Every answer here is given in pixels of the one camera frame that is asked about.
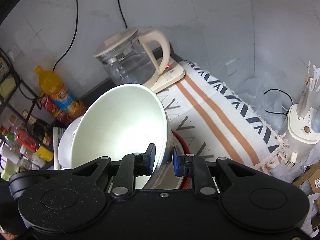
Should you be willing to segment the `orange juice bottle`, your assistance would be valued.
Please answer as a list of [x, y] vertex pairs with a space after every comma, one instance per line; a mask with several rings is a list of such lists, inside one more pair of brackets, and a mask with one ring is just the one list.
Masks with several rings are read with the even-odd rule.
[[87, 109], [86, 105], [76, 99], [59, 75], [51, 70], [45, 70], [41, 66], [37, 66], [34, 72], [38, 75], [40, 88], [57, 107], [73, 120], [84, 115]]

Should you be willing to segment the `patterned woven table mat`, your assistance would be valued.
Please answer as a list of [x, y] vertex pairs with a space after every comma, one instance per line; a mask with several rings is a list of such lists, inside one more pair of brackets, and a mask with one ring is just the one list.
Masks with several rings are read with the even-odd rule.
[[251, 106], [196, 63], [180, 65], [184, 78], [157, 96], [191, 153], [209, 161], [226, 157], [264, 173], [284, 163], [287, 144]]

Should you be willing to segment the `blue water bottle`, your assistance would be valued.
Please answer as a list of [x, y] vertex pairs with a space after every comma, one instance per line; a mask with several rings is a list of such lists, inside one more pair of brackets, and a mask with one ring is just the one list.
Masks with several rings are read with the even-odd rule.
[[317, 109], [316, 113], [311, 120], [311, 129], [315, 133], [320, 133], [320, 108]]

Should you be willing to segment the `pale green bowl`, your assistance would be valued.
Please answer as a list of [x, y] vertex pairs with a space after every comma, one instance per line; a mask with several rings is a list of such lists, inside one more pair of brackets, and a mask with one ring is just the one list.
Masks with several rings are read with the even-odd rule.
[[112, 161], [156, 146], [152, 174], [136, 179], [138, 189], [177, 189], [171, 163], [174, 136], [165, 109], [143, 85], [117, 86], [100, 96], [81, 118], [71, 147], [71, 168], [102, 156]]

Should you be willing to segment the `white sterilizer holder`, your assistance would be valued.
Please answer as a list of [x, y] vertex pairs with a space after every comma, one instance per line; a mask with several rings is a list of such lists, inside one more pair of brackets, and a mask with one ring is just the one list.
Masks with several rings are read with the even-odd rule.
[[293, 166], [306, 158], [314, 146], [319, 142], [319, 133], [311, 128], [311, 121], [317, 110], [311, 107], [304, 117], [297, 114], [298, 104], [290, 107], [283, 124], [282, 133], [288, 143], [286, 149], [286, 164]]

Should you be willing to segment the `white plate Sweet print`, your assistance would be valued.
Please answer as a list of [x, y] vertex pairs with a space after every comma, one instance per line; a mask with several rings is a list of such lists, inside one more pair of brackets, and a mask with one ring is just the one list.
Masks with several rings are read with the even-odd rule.
[[72, 143], [83, 116], [75, 119], [63, 132], [57, 148], [57, 159], [63, 168], [71, 168]]

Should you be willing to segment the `black metal kitchen rack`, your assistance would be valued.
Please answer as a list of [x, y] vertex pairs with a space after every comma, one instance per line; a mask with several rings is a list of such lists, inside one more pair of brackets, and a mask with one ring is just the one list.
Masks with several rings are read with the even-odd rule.
[[11, 113], [15, 114], [24, 122], [24, 129], [28, 135], [43, 148], [46, 148], [48, 151], [53, 153], [53, 145], [45, 145], [43, 142], [35, 138], [31, 134], [31, 130], [28, 128], [30, 116], [35, 115], [35, 108], [39, 111], [42, 110], [42, 106], [37, 101], [38, 96], [34, 90], [31, 89], [30, 86], [20, 77], [18, 72], [16, 72], [11, 59], [7, 53], [4, 52], [3, 48], [1, 48], [1, 58], [9, 68], [9, 71], [1, 78], [1, 85], [9, 77], [13, 77], [15, 80], [15, 87], [9, 93], [8, 97], [5, 99], [3, 96], [1, 96], [1, 114], [5, 109], [9, 109]]

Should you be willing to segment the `cup of straws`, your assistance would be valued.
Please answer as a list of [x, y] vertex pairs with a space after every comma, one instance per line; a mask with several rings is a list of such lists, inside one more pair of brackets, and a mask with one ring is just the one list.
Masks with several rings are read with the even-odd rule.
[[297, 106], [297, 115], [304, 118], [319, 93], [319, 67], [307, 64], [307, 75], [304, 82], [302, 95]]

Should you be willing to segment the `cream kettle base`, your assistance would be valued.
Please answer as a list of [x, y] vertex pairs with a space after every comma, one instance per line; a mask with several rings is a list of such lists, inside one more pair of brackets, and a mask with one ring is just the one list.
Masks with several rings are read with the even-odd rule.
[[184, 78], [184, 76], [184, 68], [171, 57], [165, 71], [159, 76], [156, 83], [150, 89], [157, 94], [177, 83]]

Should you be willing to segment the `red black bowl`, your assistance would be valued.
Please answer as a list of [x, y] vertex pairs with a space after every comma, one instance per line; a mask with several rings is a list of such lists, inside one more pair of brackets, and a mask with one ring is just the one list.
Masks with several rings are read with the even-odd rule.
[[188, 145], [182, 139], [182, 137], [172, 131], [177, 142], [174, 143], [173, 154], [172, 154], [172, 165], [174, 174], [180, 179], [179, 189], [186, 189], [189, 185], [189, 177], [185, 176], [185, 159], [186, 155], [190, 153]]

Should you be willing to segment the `cardboard box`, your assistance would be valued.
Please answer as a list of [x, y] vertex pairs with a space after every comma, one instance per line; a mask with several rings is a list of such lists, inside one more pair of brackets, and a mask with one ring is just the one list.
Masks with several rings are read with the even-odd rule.
[[319, 163], [311, 165], [306, 172], [292, 184], [299, 187], [307, 195], [319, 193]]

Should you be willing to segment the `glass electric kettle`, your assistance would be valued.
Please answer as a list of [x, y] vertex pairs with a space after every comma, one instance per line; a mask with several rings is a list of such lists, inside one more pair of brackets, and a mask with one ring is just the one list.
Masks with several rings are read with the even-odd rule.
[[[150, 42], [157, 42], [162, 49], [162, 61], [157, 62]], [[95, 51], [98, 59], [115, 85], [136, 83], [151, 88], [163, 74], [170, 61], [170, 44], [159, 30], [140, 33], [132, 27], [117, 32], [104, 41]]]

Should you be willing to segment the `dark soy sauce bottle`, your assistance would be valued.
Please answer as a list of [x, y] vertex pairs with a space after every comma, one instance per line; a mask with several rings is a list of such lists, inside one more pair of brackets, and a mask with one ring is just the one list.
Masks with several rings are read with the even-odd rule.
[[27, 131], [38, 141], [42, 142], [46, 146], [52, 146], [52, 135], [47, 129], [47, 123], [42, 119], [36, 118], [32, 114], [28, 117], [29, 112], [25, 109], [22, 112], [22, 116], [27, 120], [25, 127]]

